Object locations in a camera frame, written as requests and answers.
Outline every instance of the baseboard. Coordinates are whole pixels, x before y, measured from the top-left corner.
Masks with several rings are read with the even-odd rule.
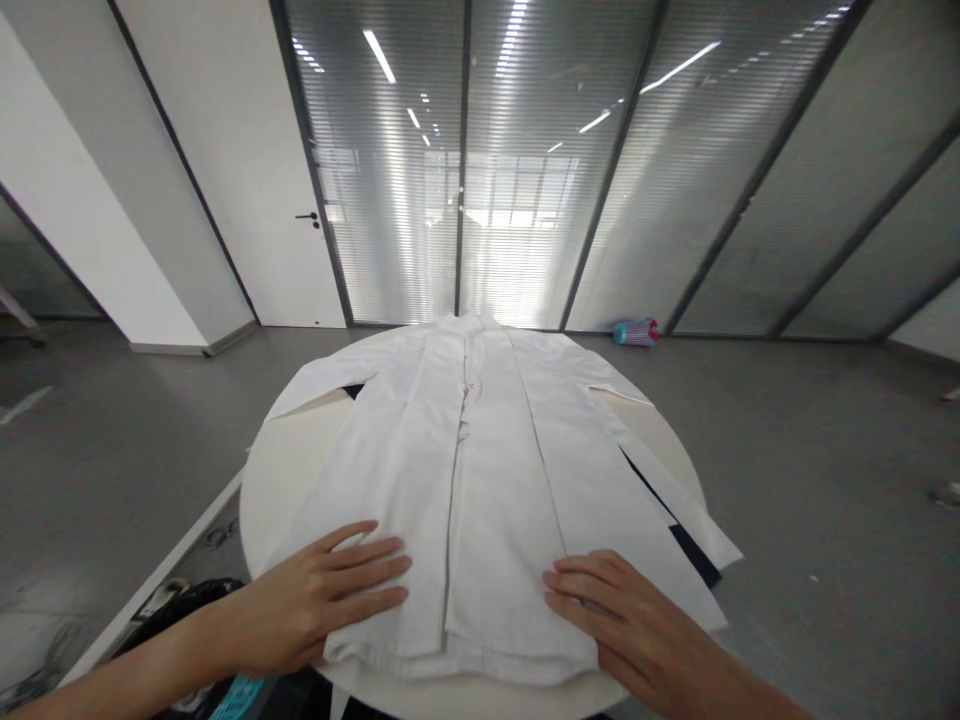
[[[152,355],[192,355],[203,357],[204,348],[200,345],[155,345],[153,343],[130,343],[130,349],[136,353]]]
[[[219,355],[224,350],[233,347],[238,342],[243,340],[247,335],[252,333],[258,327],[256,320],[251,320],[246,325],[241,325],[232,333],[224,335],[222,338],[217,340],[215,343],[211,343],[203,350],[203,354],[207,357],[214,357]]]
[[[901,357],[917,360],[928,365],[934,365],[943,370],[960,373],[960,361],[952,360],[943,355],[927,352],[926,350],[921,350],[920,348],[913,347],[913,345],[907,345],[902,342],[897,342],[896,340],[887,340],[883,343],[883,346],[890,352],[896,353]]]
[[[255,320],[238,327],[233,332],[224,335],[210,345],[156,345],[153,343],[130,343],[130,349],[135,353],[155,355],[186,355],[191,357],[215,357],[233,347],[258,327]]]

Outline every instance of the cable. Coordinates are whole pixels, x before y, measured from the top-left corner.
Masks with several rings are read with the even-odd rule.
[[[83,628],[69,623],[57,630],[43,658],[43,665],[20,682],[0,690],[0,715],[6,715],[53,690],[66,674],[64,661]]]

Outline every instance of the person's left hand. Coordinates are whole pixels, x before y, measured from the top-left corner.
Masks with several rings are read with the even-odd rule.
[[[399,550],[399,538],[332,552],[377,524],[367,520],[342,527],[204,608],[210,650],[223,670],[253,677],[299,670],[323,657],[332,630],[402,603],[407,591],[401,587],[354,594],[407,571],[407,556],[373,562]]]

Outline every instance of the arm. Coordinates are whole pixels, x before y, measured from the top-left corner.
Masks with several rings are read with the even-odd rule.
[[[222,678],[280,675],[319,660],[330,631],[407,596],[397,587],[352,595],[407,571],[408,557],[372,562],[398,550],[399,539],[332,552],[376,526],[355,523],[318,540],[242,590],[27,706],[17,720],[147,718]]]
[[[626,560],[611,550],[568,557],[545,572],[547,605],[597,640],[600,667],[670,720],[809,720],[750,673]],[[586,600],[609,611],[585,607]]]

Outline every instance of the metal window frame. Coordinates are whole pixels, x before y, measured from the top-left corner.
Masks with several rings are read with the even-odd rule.
[[[463,1],[463,75],[460,81],[460,185],[457,194],[457,267],[453,284],[453,314],[460,317],[460,284],[463,267],[463,216],[467,195],[467,114],[470,104],[470,32],[473,0]]]
[[[650,64],[653,62],[653,54],[656,52],[657,41],[660,39],[660,31],[663,29],[663,23],[667,17],[669,6],[670,0],[657,0],[657,4],[654,7],[653,21],[650,23],[650,31],[643,44],[643,49],[640,51],[640,61],[633,78],[633,87],[630,90],[630,102],[627,103],[627,107],[623,113],[623,119],[620,121],[617,139],[610,153],[610,160],[607,163],[607,170],[603,176],[603,183],[600,185],[600,194],[597,196],[597,202],[593,208],[593,215],[590,218],[590,224],[587,226],[587,234],[583,239],[583,246],[580,248],[580,257],[577,259],[577,267],[576,270],[574,270],[573,280],[570,283],[570,292],[567,294],[567,302],[566,305],[564,305],[563,315],[560,318],[560,332],[566,331],[570,314],[573,312],[573,305],[577,300],[577,292],[580,290],[580,281],[583,279],[583,271],[586,269],[587,260],[590,258],[590,250],[593,248],[593,241],[597,236],[597,228],[600,226],[603,208],[607,204],[607,196],[610,194],[610,188],[613,185],[617,165],[620,164],[623,146],[627,142],[627,133],[630,132],[630,124],[633,122],[637,104],[640,102],[640,91],[646,84],[647,72],[650,70]]]
[[[7,190],[6,186],[0,182],[0,197],[10,206],[10,209],[13,210],[13,214],[16,215],[20,222],[27,226],[27,229],[33,233],[33,236],[37,239],[37,242],[40,243],[40,246],[47,251],[47,253],[54,259],[54,262],[60,266],[60,269],[63,270],[63,273],[67,278],[74,284],[74,286],[80,290],[80,293],[84,296],[87,302],[100,313],[100,317],[94,316],[81,316],[81,315],[69,315],[66,313],[49,313],[44,314],[40,313],[30,313],[34,318],[38,320],[84,320],[91,322],[100,322],[107,321],[111,322],[110,315],[107,314],[107,311],[103,309],[103,306],[97,302],[97,299],[93,296],[87,286],[76,276],[73,270],[70,269],[70,266],[67,265],[66,261],[60,257],[60,253],[56,251],[53,245],[50,244],[50,241],[47,240],[46,236],[40,232],[40,228],[34,224],[33,220],[30,219],[30,216],[27,215],[26,211],[20,206],[20,203],[16,201],[13,195],[10,194],[10,191]]]
[[[123,17],[123,13],[120,12],[120,8],[117,6],[116,0],[107,0],[107,5],[110,7],[110,12],[113,14],[113,19],[117,23],[117,27],[120,29],[120,34],[123,36],[124,42],[127,44],[127,49],[130,50],[130,54],[133,56],[133,62],[137,66],[137,70],[140,72],[140,77],[143,79],[143,84],[147,86],[147,92],[150,93],[150,99],[153,100],[154,107],[157,109],[157,114],[160,115],[160,121],[163,123],[164,129],[167,131],[167,135],[170,137],[170,142],[173,143],[174,149],[177,151],[177,157],[180,158],[180,164],[183,165],[184,171],[187,173],[187,178],[190,180],[190,185],[193,187],[194,193],[197,195],[197,199],[200,201],[200,207],[203,208],[203,214],[207,218],[207,222],[210,223],[210,228],[213,230],[214,236],[217,238],[217,242],[220,243],[220,249],[223,251],[224,257],[227,259],[227,265],[230,266],[231,272],[233,272],[234,278],[237,280],[237,285],[240,286],[240,292],[243,293],[243,299],[247,302],[247,307],[250,308],[250,312],[253,315],[254,321],[257,325],[262,325],[260,322],[260,316],[257,315],[257,309],[253,306],[253,301],[250,299],[250,295],[247,293],[247,288],[243,284],[243,279],[240,277],[240,273],[237,271],[237,266],[233,262],[233,257],[230,255],[230,251],[227,249],[227,244],[223,241],[223,235],[220,234],[220,228],[217,225],[217,221],[213,217],[213,213],[210,211],[210,206],[207,205],[207,199],[203,195],[203,190],[200,189],[200,183],[197,182],[197,176],[193,174],[193,168],[190,167],[190,162],[187,160],[187,155],[183,151],[183,147],[180,145],[180,139],[177,137],[177,131],[173,128],[173,123],[170,121],[170,116],[167,115],[166,109],[163,107],[163,103],[160,101],[160,95],[157,93],[157,88],[153,84],[153,80],[150,79],[150,73],[147,72],[147,66],[143,63],[143,58],[140,56],[140,51],[137,49],[136,43],[133,41],[133,35],[130,33],[130,28],[127,26],[127,21]]]
[[[941,130],[933,141],[920,153],[920,156],[908,167],[903,175],[894,183],[893,187],[877,203],[877,206],[867,215],[862,223],[853,231],[853,234],[847,238],[846,242],[840,246],[836,255],[820,271],[813,282],[807,286],[806,290],[800,294],[797,300],[787,309],[783,317],[768,331],[767,336],[773,340],[780,339],[784,331],[790,324],[796,320],[800,314],[813,301],[817,294],[826,287],[827,283],[833,279],[840,268],[853,257],[860,249],[860,246],[866,242],[870,234],[883,222],[883,219],[889,215],[893,209],[900,204],[900,201],[909,193],[920,178],[926,175],[927,171],[933,166],[940,156],[953,144],[954,140],[960,135],[960,111],[947,123],[947,126]],[[890,333],[876,333],[872,337],[886,337]]]
[[[690,280],[689,285],[687,285],[687,289],[681,296],[677,307],[674,308],[673,314],[670,316],[670,321],[664,328],[664,335],[674,334],[677,325],[679,325],[680,321],[683,319],[684,313],[686,313],[690,303],[693,302],[693,298],[699,292],[707,278],[707,275],[710,273],[710,270],[713,269],[714,264],[720,257],[720,253],[723,252],[727,242],[733,236],[734,231],[737,229],[737,225],[740,224],[740,219],[743,217],[744,213],[747,212],[754,195],[757,194],[757,191],[760,189],[760,186],[766,179],[767,174],[773,168],[777,158],[780,157],[780,153],[786,146],[790,136],[793,135],[793,131],[800,123],[800,120],[806,114],[807,108],[810,106],[810,103],[813,102],[813,98],[820,90],[820,86],[823,84],[823,81],[830,73],[830,70],[833,69],[833,65],[837,61],[837,58],[840,57],[840,53],[843,52],[843,49],[847,46],[847,42],[853,36],[857,27],[860,25],[860,21],[863,19],[864,15],[867,14],[867,11],[870,9],[872,4],[873,0],[855,0],[853,7],[841,20],[840,27],[830,39],[829,44],[823,51],[820,59],[817,61],[816,67],[814,67],[814,69],[811,71],[810,76],[807,78],[806,85],[797,96],[797,99],[794,101],[793,107],[790,108],[790,111],[784,118],[783,123],[780,125],[780,129],[777,131],[773,141],[770,143],[770,146],[764,153],[763,158],[761,158],[757,169],[754,171],[750,180],[744,187],[743,192],[740,194],[740,198],[733,206],[733,210],[727,217],[727,220],[720,228],[720,233],[717,235],[717,238],[713,241],[713,244],[711,244],[710,249],[707,251],[707,254],[701,261],[700,267],[697,268],[696,274]],[[767,339],[770,339],[769,334],[766,336],[760,335],[756,337],[766,337]]]
[[[343,275],[343,264],[340,262],[337,238],[327,218],[327,201],[324,198],[323,186],[320,183],[319,164],[313,156],[313,145],[315,144],[313,130],[310,125],[310,115],[307,112],[307,99],[303,91],[303,82],[297,72],[297,62],[293,53],[293,32],[290,29],[290,16],[287,13],[287,5],[284,0],[270,0],[270,14],[273,16],[277,44],[280,46],[280,56],[283,58],[283,69],[290,86],[290,99],[293,102],[294,114],[297,116],[300,142],[303,144],[303,156],[307,162],[313,195],[317,201],[317,214],[320,216],[320,227],[323,229],[323,238],[327,243],[327,252],[330,255],[330,267],[333,269],[333,279],[337,285],[337,294],[340,296],[343,319],[348,328],[356,327],[353,318],[353,306],[350,304],[350,293],[347,291],[347,281]]]

